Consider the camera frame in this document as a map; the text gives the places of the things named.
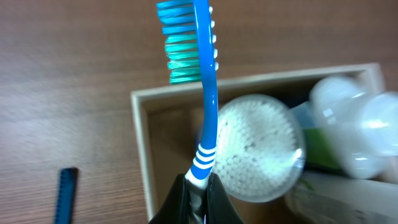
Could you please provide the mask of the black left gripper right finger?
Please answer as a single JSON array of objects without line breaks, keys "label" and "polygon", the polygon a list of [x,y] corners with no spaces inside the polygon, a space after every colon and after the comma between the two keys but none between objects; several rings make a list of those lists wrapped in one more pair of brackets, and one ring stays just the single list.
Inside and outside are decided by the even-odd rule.
[{"label": "black left gripper right finger", "polygon": [[211,173],[206,190],[206,224],[244,224],[217,174]]}]

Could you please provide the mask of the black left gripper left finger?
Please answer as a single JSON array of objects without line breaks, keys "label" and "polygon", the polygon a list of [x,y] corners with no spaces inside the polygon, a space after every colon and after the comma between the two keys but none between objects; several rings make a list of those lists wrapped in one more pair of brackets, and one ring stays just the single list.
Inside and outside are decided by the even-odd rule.
[{"label": "black left gripper left finger", "polygon": [[179,174],[149,224],[191,223],[205,223],[205,190],[194,186],[184,174]]}]

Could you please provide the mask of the cotton swab tub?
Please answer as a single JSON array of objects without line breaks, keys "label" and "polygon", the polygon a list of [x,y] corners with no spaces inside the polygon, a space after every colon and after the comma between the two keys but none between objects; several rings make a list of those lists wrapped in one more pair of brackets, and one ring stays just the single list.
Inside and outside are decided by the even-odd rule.
[{"label": "cotton swab tub", "polygon": [[217,158],[213,172],[227,193],[252,203],[283,196],[299,180],[306,147],[290,108],[260,94],[237,97],[218,115]]}]

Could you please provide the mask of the white squeeze tube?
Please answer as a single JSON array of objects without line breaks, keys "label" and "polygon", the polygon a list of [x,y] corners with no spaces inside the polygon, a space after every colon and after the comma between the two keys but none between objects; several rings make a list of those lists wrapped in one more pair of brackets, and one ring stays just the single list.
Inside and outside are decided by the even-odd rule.
[{"label": "white squeeze tube", "polygon": [[307,223],[397,224],[397,185],[305,171],[284,196]]}]

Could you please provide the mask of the blue white toothbrush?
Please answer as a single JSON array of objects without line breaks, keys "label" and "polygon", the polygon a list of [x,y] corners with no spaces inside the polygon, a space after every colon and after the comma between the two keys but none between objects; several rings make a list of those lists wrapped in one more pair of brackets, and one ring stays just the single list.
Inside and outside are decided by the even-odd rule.
[{"label": "blue white toothbrush", "polygon": [[202,135],[186,179],[205,189],[216,161],[218,130],[218,51],[208,0],[170,0],[156,4],[165,35],[165,54],[173,85],[200,82],[203,93]]}]

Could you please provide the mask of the clear bottle with dark liquid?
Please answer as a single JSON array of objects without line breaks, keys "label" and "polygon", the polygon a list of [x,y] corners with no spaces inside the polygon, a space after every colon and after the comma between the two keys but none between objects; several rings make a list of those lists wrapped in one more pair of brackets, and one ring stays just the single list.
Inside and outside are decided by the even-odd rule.
[{"label": "clear bottle with dark liquid", "polygon": [[291,112],[305,136],[306,168],[372,179],[396,167],[396,92],[371,93],[352,78],[325,78]]}]

